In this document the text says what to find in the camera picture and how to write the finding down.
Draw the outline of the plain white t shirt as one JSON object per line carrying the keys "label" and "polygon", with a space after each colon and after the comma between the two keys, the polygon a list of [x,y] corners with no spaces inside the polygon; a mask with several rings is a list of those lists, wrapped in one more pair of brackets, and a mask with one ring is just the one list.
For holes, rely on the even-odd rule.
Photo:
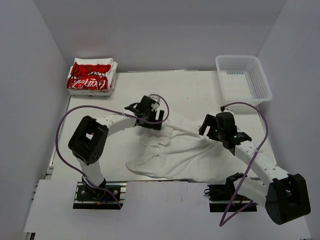
{"label": "plain white t shirt", "polygon": [[200,123],[172,111],[161,130],[141,128],[141,153],[126,162],[126,168],[153,179],[224,183],[244,164],[220,142],[201,136]]}

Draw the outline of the red print white t shirt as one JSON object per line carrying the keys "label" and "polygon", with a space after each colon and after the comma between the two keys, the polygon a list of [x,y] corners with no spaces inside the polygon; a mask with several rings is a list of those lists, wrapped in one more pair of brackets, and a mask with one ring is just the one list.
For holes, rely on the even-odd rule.
{"label": "red print white t shirt", "polygon": [[115,88],[118,63],[111,58],[75,58],[66,88],[72,96],[110,96]]}

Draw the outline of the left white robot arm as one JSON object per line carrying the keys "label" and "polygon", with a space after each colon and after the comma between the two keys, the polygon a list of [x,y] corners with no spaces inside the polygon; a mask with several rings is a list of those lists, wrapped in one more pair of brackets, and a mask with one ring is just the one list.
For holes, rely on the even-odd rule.
{"label": "left white robot arm", "polygon": [[141,126],[160,130],[165,111],[158,110],[162,97],[150,94],[142,97],[140,102],[124,108],[124,112],[113,111],[113,115],[101,118],[85,116],[80,121],[68,143],[68,148],[77,158],[84,184],[88,193],[99,200],[105,196],[106,180],[102,175],[99,158],[102,156],[106,140],[111,135],[125,129]]}

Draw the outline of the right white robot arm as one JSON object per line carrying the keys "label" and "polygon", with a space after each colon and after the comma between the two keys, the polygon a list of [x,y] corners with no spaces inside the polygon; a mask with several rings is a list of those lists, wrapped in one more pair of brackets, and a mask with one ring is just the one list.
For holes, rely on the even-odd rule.
{"label": "right white robot arm", "polygon": [[245,172],[235,173],[225,180],[225,192],[230,198],[228,208],[234,200],[244,196],[250,201],[241,210],[251,204],[261,205],[277,225],[311,213],[305,178],[298,173],[290,174],[260,152],[249,135],[238,131],[231,113],[207,114],[198,132],[220,142],[247,165]]}

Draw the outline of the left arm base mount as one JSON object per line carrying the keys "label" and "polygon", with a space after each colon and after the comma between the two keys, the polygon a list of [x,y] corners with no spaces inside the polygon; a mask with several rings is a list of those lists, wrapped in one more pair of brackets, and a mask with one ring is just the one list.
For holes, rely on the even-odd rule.
{"label": "left arm base mount", "polygon": [[120,210],[126,196],[126,182],[104,182],[100,185],[108,191],[95,189],[85,183],[78,181],[72,208],[75,210]]}

